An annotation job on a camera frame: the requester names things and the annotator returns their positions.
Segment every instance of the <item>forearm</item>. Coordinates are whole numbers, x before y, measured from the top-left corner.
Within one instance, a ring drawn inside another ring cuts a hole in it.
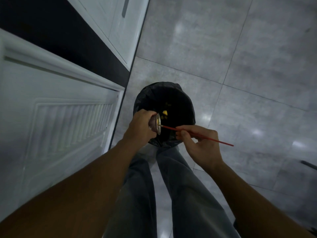
[[[136,152],[132,142],[120,141],[10,215],[0,223],[0,236],[100,238]]]
[[[226,198],[243,237],[312,237],[225,163],[206,171]]]

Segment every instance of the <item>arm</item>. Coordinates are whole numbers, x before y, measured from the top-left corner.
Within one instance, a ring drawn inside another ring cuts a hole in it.
[[[148,126],[154,114],[137,112],[114,148],[7,217],[0,236],[101,238],[130,161],[156,137]]]
[[[177,128],[218,140],[214,130],[196,125]],[[243,237],[313,237],[227,166],[222,160],[219,143],[199,138],[195,143],[186,131],[177,132],[176,138],[184,141],[189,155],[216,182],[236,217]]]

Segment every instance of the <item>person's left hand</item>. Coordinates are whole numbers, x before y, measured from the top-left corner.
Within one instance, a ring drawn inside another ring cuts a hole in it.
[[[156,132],[149,128],[150,118],[156,115],[154,111],[141,109],[133,116],[129,128],[123,136],[123,140],[132,142],[138,149],[142,148],[150,139],[156,137]]]

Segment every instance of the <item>white cabinet door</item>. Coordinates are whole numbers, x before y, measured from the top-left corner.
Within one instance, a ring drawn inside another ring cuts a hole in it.
[[[118,92],[0,62],[0,220],[104,152]]]
[[[127,64],[131,64],[149,0],[119,0],[109,41]]]
[[[109,38],[118,0],[79,0],[101,31]]]

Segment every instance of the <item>jeans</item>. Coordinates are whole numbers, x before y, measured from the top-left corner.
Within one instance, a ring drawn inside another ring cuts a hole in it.
[[[176,147],[160,148],[156,160],[172,199],[174,238],[240,237]],[[153,180],[148,162],[138,154],[131,161],[103,236],[109,237],[157,237]]]

